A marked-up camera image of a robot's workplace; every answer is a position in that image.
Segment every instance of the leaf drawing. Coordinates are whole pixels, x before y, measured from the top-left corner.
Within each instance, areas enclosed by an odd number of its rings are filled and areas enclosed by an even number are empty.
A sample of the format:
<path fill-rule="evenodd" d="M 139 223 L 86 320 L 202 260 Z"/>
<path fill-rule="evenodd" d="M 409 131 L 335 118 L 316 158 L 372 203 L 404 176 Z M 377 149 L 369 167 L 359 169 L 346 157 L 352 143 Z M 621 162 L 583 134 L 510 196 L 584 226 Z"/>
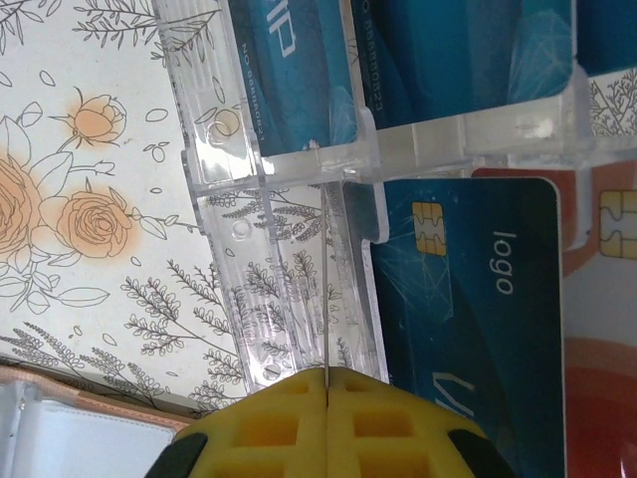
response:
<path fill-rule="evenodd" d="M 590 83 L 592 129 L 597 135 L 637 134 L 637 70 L 628 70 L 619 80 L 600 86 Z"/>
<path fill-rule="evenodd" d="M 7 263 L 17 272 L 23 273 L 31 260 L 31 248 L 25 244 L 7 259 Z"/>
<path fill-rule="evenodd" d="M 42 107 L 38 102 L 29 103 L 18 116 L 18 123 L 23 127 L 33 126 L 42 117 Z"/>
<path fill-rule="evenodd" d="M 166 235 L 166 229 L 164 228 L 163 224 L 161 224 L 154 217 L 142 217 L 141 219 L 139 219 L 139 225 L 148 234 L 155 236 L 158 239 L 163 239 L 164 241 L 168 239 L 168 236 Z"/>
<path fill-rule="evenodd" d="M 56 257 L 49 263 L 49 265 L 54 267 L 71 267 L 76 265 L 80 259 L 82 259 L 82 254 L 78 251 L 71 251 L 67 254 Z"/>
<path fill-rule="evenodd" d="M 51 279 L 48 276 L 41 272 L 33 273 L 33 282 L 40 288 L 47 292 L 53 291 L 53 284 L 51 283 Z"/>
<path fill-rule="evenodd" d="M 31 160 L 31 140 L 22 127 L 9 117 L 0 121 L 0 154 L 11 158 L 20 166 Z"/>
<path fill-rule="evenodd" d="M 125 210 L 127 204 L 124 198 L 121 197 L 121 195 L 117 191 L 115 191 L 112 187 L 108 189 L 108 192 L 110 192 L 110 197 L 112 198 L 113 201 L 115 201 L 115 204 L 119 206 L 119 209 L 121 209 L 122 211 Z"/>
<path fill-rule="evenodd" d="M 47 9 L 47 17 L 50 17 L 54 13 L 58 11 L 58 9 L 62 6 L 62 0 L 53 0 L 49 8 Z"/>
<path fill-rule="evenodd" d="M 258 229 L 274 226 L 277 239 L 280 241 L 307 242 L 318 237 L 322 225 L 320 208 L 291 200 L 288 197 L 289 191 L 290 189 L 280 189 L 269 193 L 270 202 L 276 206 L 272 210 L 273 224 L 268 224 L 266 221 L 259 191 L 227 192 L 211 196 L 208 201 L 213 206 L 236 208 L 224 213 L 224 218 L 251 218 L 253 226 Z M 327 245 L 333 246 L 329 230 L 327 231 Z"/>
<path fill-rule="evenodd" d="M 168 110 L 164 108 L 154 108 L 146 113 L 146 122 L 160 122 L 168 118 Z"/>
<path fill-rule="evenodd" d="M 102 334 L 102 340 L 111 347 L 117 347 L 117 341 L 112 337 L 111 334 Z"/>
<path fill-rule="evenodd" d="M 277 359 L 285 359 L 290 355 L 290 348 L 286 344 L 269 341 L 261 344 L 264 351 Z"/>
<path fill-rule="evenodd" d="M 347 368 L 352 368 L 349 347 L 345 345 L 345 341 L 342 337 L 339 337 L 336 340 L 336 353 L 338 356 L 338 366 L 346 366 Z"/>
<path fill-rule="evenodd" d="M 1 46 L 2 46 L 2 42 L 0 41 L 0 54 L 4 55 L 4 49 L 2 49 Z M 6 87 L 6 88 L 13 87 L 13 83 L 11 82 L 11 80 L 9 80 L 9 77 L 7 77 L 2 72 L 0 72 L 0 85 L 2 85 L 3 87 Z"/>
<path fill-rule="evenodd" d="M 152 160 L 155 162 L 163 162 L 166 160 L 166 152 L 160 145 L 153 147 L 150 154 L 152 155 Z"/>
<path fill-rule="evenodd" d="M 56 152 L 35 163 L 29 174 L 38 187 L 40 195 L 44 198 L 52 197 L 58 195 L 64 188 L 72 165 L 71 152 Z"/>
<path fill-rule="evenodd" d="M 58 7 L 56 3 L 61 0 L 54 0 L 52 5 L 44 11 L 49 0 L 40 0 L 36 5 L 31 0 L 3 0 L 0 3 L 0 55 L 4 55 L 7 48 L 7 38 L 16 38 L 20 45 L 24 45 L 23 22 L 44 23 L 42 16 L 36 9 L 43 11 L 45 16 L 51 16 Z"/>
<path fill-rule="evenodd" d="M 0 297 L 16 297 L 24 292 L 26 284 L 18 277 L 0 279 Z"/>
<path fill-rule="evenodd" d="M 58 296 L 58 300 L 65 306 L 83 308 L 93 307 L 105 301 L 110 294 L 102 289 L 79 287 L 69 289 Z"/>
<path fill-rule="evenodd" d="M 219 82 L 217 77 L 212 77 L 212 85 L 215 89 L 215 95 L 217 96 L 217 100 L 219 100 L 219 103 L 221 103 L 222 105 L 225 105 L 226 94 L 224 93 L 223 88 L 221 87 L 221 82 Z"/>
<path fill-rule="evenodd" d="M 166 219 L 163 221 L 163 223 L 164 223 L 164 225 L 166 227 L 170 227 L 170 226 L 174 225 L 178 220 L 179 220 L 179 215 L 173 214 L 172 216 L 166 217 Z"/>
<path fill-rule="evenodd" d="M 274 302 L 269 302 L 265 306 L 256 306 L 255 313 L 259 322 L 267 326 L 275 334 L 286 331 L 286 320 L 281 306 L 276 305 Z"/>
<path fill-rule="evenodd" d="M 51 287 L 55 289 L 60 284 L 60 279 L 62 279 L 58 274 L 54 274 L 49 276 L 49 281 L 51 282 Z"/>
<path fill-rule="evenodd" d="M 208 122 L 210 122 L 212 119 L 215 118 L 215 115 L 217 114 L 217 110 L 218 110 L 217 107 L 211 108 L 206 113 L 201 115 L 198 119 L 196 119 L 195 124 L 207 124 Z"/>
<path fill-rule="evenodd" d="M 40 72 L 40 81 L 44 83 L 47 87 L 54 87 L 56 85 L 56 81 L 49 74 L 49 72 L 42 70 Z"/>
<path fill-rule="evenodd" d="M 86 0 L 86 4 L 74 7 L 86 14 L 87 20 L 73 29 L 83 33 L 85 41 L 97 41 L 102 48 L 112 43 L 118 49 L 124 40 L 133 47 L 151 45 L 158 52 L 151 52 L 150 58 L 165 64 L 164 47 L 152 42 L 157 39 L 157 25 L 148 0 Z M 219 11 L 215 8 L 166 22 L 166 48 L 177 65 L 182 61 L 191 65 L 193 55 L 205 61 L 206 46 L 214 47 L 210 23 Z"/>
<path fill-rule="evenodd" d="M 29 294 L 27 306 L 33 314 L 39 316 L 47 312 L 51 304 L 49 304 L 49 300 L 41 292 L 36 291 Z"/>
<path fill-rule="evenodd" d="M 190 291 L 196 291 L 197 295 L 202 298 L 208 298 L 211 304 L 216 304 L 219 299 L 213 289 L 202 286 L 194 282 L 191 277 L 174 262 L 169 263 L 171 271 L 178 271 L 176 276 L 178 283 L 185 283 L 186 288 Z M 177 349 L 184 347 L 185 341 L 197 341 L 206 344 L 216 353 L 221 360 L 236 360 L 237 355 L 223 349 L 218 344 L 208 341 L 204 336 L 193 332 L 188 326 L 187 320 L 180 319 L 181 302 L 177 300 L 176 295 L 168 291 L 167 286 L 163 285 L 159 280 L 148 279 L 145 283 L 140 283 L 136 279 L 126 278 L 121 289 L 126 292 L 126 296 L 134 300 L 143 308 L 149 319 L 135 315 L 130 316 L 128 323 L 124 326 L 132 331 L 135 337 L 144 340 L 141 353 L 147 356 L 158 354 L 165 356 Z M 192 317 L 197 322 L 203 322 L 210 325 L 216 335 L 229 331 L 229 324 L 219 320 L 216 321 L 212 311 L 206 311 L 203 308 L 196 308 Z"/>

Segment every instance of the card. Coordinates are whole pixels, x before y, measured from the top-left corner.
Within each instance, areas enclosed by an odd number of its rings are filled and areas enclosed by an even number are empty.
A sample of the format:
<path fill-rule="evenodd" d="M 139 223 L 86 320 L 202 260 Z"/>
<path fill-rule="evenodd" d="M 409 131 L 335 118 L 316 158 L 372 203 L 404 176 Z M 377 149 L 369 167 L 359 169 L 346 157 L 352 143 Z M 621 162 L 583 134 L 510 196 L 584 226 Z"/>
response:
<path fill-rule="evenodd" d="M 351 0 L 378 128 L 547 98 L 572 73 L 570 0 Z"/>
<path fill-rule="evenodd" d="M 229 4 L 261 155 L 355 141 L 339 1 Z"/>
<path fill-rule="evenodd" d="M 475 420 L 519 476 L 564 476 L 560 238 L 542 178 L 385 184 L 372 246 L 392 383 Z"/>
<path fill-rule="evenodd" d="M 597 76 L 637 66 L 637 3 L 577 0 L 577 61 Z"/>

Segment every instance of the floral pattern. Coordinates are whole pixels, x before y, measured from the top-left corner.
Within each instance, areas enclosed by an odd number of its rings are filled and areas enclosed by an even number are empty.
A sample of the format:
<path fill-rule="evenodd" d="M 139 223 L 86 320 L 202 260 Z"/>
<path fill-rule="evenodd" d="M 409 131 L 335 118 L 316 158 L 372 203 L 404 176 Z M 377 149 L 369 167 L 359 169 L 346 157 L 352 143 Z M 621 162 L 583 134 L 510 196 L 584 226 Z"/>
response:
<path fill-rule="evenodd" d="M 182 68 L 205 61 L 214 46 L 221 18 L 217 2 L 210 4 L 169 21 L 166 48 Z M 150 2 L 0 0 L 0 56 L 2 362 L 199 416 L 245 393 L 232 308 L 245 340 L 288 366 L 288 345 L 256 343 L 254 332 L 285 331 L 284 295 L 298 310 L 317 301 L 298 284 L 320 282 L 319 191 L 271 192 L 283 270 L 265 253 L 239 257 L 228 248 L 243 286 L 224 296 L 183 177 L 182 134 Z M 25 58 L 33 59 L 29 68 Z M 634 132 L 626 103 L 636 98 L 633 80 L 634 72 L 592 84 L 598 133 Z M 218 103 L 198 120 L 212 122 L 219 140 L 239 130 L 237 106 L 226 105 L 223 87 L 215 85 Z M 227 192 L 210 204 L 224 229 L 236 221 L 266 227 L 254 191 Z M 333 257 L 329 267 L 335 273 Z M 352 365 L 357 345 L 347 331 L 355 320 L 343 295 L 330 276 L 329 322 L 343 331 L 335 360 Z"/>
<path fill-rule="evenodd" d="M 73 131 L 73 136 L 67 139 L 59 150 L 64 149 L 76 139 L 78 147 L 83 141 L 88 144 L 93 142 L 114 144 L 126 128 L 126 110 L 110 95 L 101 95 L 85 102 L 82 92 L 78 90 L 78 93 L 80 107 L 73 116 L 53 117 L 54 120 L 64 121 Z"/>

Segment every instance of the yellow object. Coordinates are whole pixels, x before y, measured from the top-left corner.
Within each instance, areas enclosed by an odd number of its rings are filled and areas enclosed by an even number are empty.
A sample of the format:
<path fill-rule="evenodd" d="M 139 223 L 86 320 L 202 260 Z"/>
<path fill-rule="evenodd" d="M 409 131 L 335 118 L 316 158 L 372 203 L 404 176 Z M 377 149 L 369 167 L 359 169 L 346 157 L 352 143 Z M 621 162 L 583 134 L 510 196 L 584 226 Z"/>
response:
<path fill-rule="evenodd" d="M 462 416 L 346 368 L 306 370 L 182 430 L 208 441 L 189 478 L 474 478 Z"/>

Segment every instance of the rose drawing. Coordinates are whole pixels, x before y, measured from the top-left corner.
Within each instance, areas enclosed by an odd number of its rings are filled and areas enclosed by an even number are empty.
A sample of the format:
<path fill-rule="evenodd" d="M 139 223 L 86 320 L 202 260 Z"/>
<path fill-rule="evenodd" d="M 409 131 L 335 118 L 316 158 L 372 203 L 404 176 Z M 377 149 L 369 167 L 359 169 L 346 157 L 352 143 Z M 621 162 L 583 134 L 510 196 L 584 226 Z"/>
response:
<path fill-rule="evenodd" d="M 73 130 L 71 136 L 59 150 L 79 139 L 78 146 L 86 141 L 88 144 L 104 142 L 114 144 L 126 128 L 126 110 L 121 103 L 111 95 L 101 95 L 84 101 L 80 94 L 80 107 L 72 116 L 52 117 L 69 125 Z"/>
<path fill-rule="evenodd" d="M 0 156 L 0 262 L 28 247 L 41 201 L 29 174 L 11 157 Z"/>
<path fill-rule="evenodd" d="M 51 197 L 40 207 L 43 220 L 54 232 L 50 238 L 96 259 L 114 257 L 126 245 L 132 223 L 124 209 L 125 202 L 114 190 L 110 196 L 81 191 L 71 198 Z"/>

